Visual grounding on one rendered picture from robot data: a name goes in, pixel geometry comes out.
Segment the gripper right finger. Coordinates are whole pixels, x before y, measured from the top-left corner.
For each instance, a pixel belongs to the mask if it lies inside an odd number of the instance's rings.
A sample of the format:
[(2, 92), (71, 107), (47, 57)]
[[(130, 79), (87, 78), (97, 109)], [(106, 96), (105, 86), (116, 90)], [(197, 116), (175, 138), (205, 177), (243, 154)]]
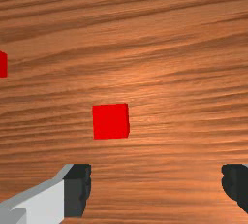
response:
[(248, 214), (248, 164), (223, 165), (222, 174), (225, 193)]

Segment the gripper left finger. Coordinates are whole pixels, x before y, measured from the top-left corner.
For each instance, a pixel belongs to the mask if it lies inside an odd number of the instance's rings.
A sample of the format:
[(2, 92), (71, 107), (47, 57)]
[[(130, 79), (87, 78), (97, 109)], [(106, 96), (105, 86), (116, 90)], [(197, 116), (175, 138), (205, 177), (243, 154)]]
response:
[(82, 217), (91, 192), (91, 166), (67, 164), (52, 179), (0, 203), (0, 224), (62, 224)]

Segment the red cube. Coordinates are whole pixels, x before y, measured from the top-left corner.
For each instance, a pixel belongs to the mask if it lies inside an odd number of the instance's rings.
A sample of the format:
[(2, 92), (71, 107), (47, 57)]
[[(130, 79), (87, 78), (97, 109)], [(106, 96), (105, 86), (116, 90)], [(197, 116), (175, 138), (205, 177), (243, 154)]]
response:
[(8, 76), (8, 55), (7, 53), (0, 51), (0, 78), (6, 78)]
[(130, 133), (127, 104), (92, 107), (93, 131), (96, 140), (128, 138)]

